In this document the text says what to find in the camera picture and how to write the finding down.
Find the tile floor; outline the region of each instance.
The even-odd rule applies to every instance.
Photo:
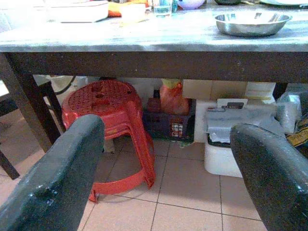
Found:
[[[0,148],[23,176],[44,152],[18,110],[0,117]],[[180,148],[154,141],[156,182],[88,202],[79,231],[266,231],[241,178],[212,175],[204,169],[203,144]],[[140,168],[131,140],[115,140],[95,179],[111,181]],[[0,205],[20,179],[0,169]]]

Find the bowl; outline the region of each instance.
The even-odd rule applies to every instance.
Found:
[[[225,13],[215,17],[221,33],[240,37],[274,35],[291,19],[291,16],[273,12]]]
[[[205,0],[178,0],[178,5],[184,10],[193,10],[201,6]]]

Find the table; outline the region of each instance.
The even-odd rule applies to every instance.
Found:
[[[291,14],[278,34],[220,34],[213,15],[230,11]],[[308,11],[263,4],[179,11],[120,27],[120,18],[93,24],[47,23],[0,34],[0,74],[46,151],[60,133],[33,74],[306,83]]]

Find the plastic crate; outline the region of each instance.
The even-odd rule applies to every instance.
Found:
[[[189,121],[194,118],[196,101],[190,103],[188,115],[169,115],[166,113],[144,111],[142,121],[144,128],[154,138],[169,138],[174,141],[189,141],[193,139],[188,132]]]

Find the white plate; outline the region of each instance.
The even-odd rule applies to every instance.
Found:
[[[260,2],[280,6],[297,6],[308,4],[308,0],[260,0]]]

